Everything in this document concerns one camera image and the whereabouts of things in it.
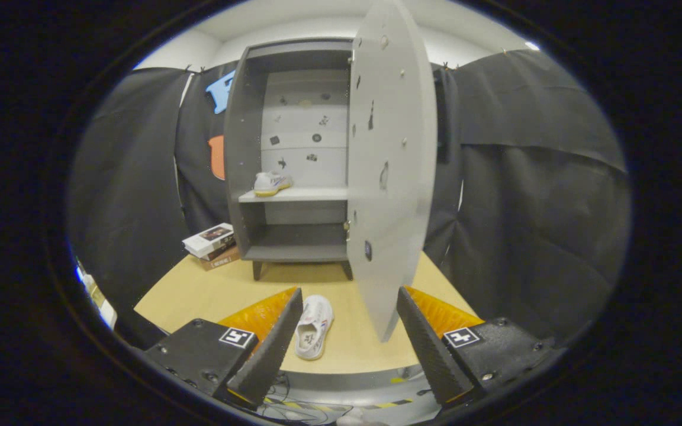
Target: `black fabric backdrop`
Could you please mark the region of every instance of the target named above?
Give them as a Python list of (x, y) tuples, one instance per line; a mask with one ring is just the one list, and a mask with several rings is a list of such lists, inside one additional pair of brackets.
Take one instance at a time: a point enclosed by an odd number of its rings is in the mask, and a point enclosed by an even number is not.
[(628, 247), (630, 186), (588, 93), (538, 51), (453, 73), (464, 189), (452, 282), (479, 316), (558, 343), (595, 318)]
[(134, 71), (87, 126), (68, 183), (73, 253), (117, 311), (116, 330), (146, 348), (163, 336), (134, 310), (185, 256), (176, 189), (178, 105), (190, 73)]
[(191, 234), (230, 222), (226, 184), (212, 173), (208, 145), (210, 138), (223, 134), (225, 111), (214, 113), (214, 100), (205, 90), (235, 70), (236, 65), (238, 62), (230, 62), (194, 75), (181, 105), (175, 159), (181, 202)]
[[(160, 334), (133, 307), (184, 257), (181, 240), (229, 221), (208, 145), (225, 114), (205, 89), (235, 68), (193, 73), (180, 108), (191, 73), (133, 71), (76, 159), (71, 241), (137, 346)], [(603, 306), (627, 248), (630, 189), (615, 135), (540, 52), (433, 73), (439, 157), (425, 253), (479, 316), (507, 316), (564, 343)]]

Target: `blue letter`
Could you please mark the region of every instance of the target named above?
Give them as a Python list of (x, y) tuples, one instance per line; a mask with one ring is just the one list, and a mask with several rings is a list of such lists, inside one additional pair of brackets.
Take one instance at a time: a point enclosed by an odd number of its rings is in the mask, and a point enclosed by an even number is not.
[(206, 91), (212, 95), (214, 99), (214, 113), (219, 114), (225, 111), (228, 106), (228, 94), (230, 94), (230, 83), (233, 81), (233, 75), (236, 70), (230, 71), (220, 80), (210, 84)]

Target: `cabinet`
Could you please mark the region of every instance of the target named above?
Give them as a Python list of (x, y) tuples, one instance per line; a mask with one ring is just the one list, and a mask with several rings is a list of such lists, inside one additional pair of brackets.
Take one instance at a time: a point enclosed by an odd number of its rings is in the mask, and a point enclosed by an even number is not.
[[(427, 227), (436, 100), (424, 43), (399, 0), (378, 0), (353, 40), (251, 46), (230, 88), (228, 206), (242, 259), (343, 262), (379, 339), (398, 317)], [(257, 172), (294, 186), (254, 196)]]

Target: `yellow black hazard tape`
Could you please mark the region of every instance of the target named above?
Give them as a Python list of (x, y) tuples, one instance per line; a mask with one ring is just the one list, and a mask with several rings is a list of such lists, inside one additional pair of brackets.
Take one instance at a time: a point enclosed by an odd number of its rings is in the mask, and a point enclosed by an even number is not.
[[(412, 399), (400, 399), (394, 402), (384, 402), (384, 404), (371, 404), (371, 405), (360, 405), (361, 409), (372, 410), (372, 409), (388, 409), (390, 407), (398, 407), (400, 405), (409, 404)], [(285, 405), (287, 407), (292, 407), (293, 409), (307, 409), (307, 410), (320, 410), (324, 412), (346, 412), (351, 409), (351, 405), (334, 405), (334, 404), (311, 404), (310, 402), (298, 402), (298, 401), (282, 401), (276, 398), (265, 397), (265, 404), (274, 405)]]

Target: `wooden table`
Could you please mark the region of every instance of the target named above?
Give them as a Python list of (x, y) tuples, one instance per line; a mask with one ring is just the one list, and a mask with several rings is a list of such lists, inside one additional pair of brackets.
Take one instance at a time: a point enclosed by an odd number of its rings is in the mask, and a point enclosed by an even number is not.
[[(305, 361), (294, 353), (294, 339), (281, 366), (288, 372), (348, 374), (399, 369), (418, 364), (401, 321), (386, 343), (378, 341), (355, 281), (341, 264), (265, 264), (262, 278), (252, 278), (252, 262), (231, 262), (206, 272), (197, 258), (186, 256), (136, 305), (136, 312), (172, 333), (194, 318), (217, 322), (279, 291), (301, 287), (303, 297), (321, 294), (330, 300), (336, 320), (328, 331), (325, 353)], [(424, 253), (412, 286), (475, 315), (470, 305)]]

